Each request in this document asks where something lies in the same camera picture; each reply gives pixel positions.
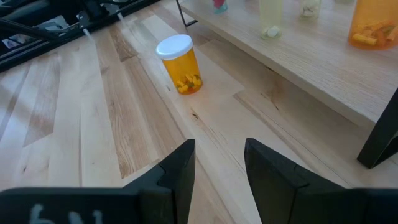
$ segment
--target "yellow pill bottle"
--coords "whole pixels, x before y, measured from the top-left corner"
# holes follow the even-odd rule
[[[179,93],[192,94],[201,88],[203,82],[189,35],[179,34],[164,39],[157,45],[156,54],[162,59]]]
[[[398,44],[398,0],[357,0],[349,42],[362,49]]]

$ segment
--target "clear container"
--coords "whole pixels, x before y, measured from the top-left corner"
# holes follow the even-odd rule
[[[203,82],[190,36],[179,34],[164,39],[157,45],[156,54],[162,59],[179,93],[187,95],[201,88]]]
[[[226,0],[213,0],[214,13],[222,13],[228,9]]]
[[[321,0],[300,0],[300,17],[317,19],[321,9]]]
[[[387,49],[398,44],[398,0],[358,0],[349,42],[362,49]]]
[[[262,38],[276,38],[281,35],[283,0],[260,0]]]

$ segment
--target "wooden floor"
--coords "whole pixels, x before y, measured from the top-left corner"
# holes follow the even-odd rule
[[[204,86],[179,95],[154,53],[188,33]],[[345,187],[398,187],[398,157],[355,158],[361,129],[162,0],[0,76],[0,189],[123,186],[197,140],[190,223],[260,223],[244,168],[256,138]]]

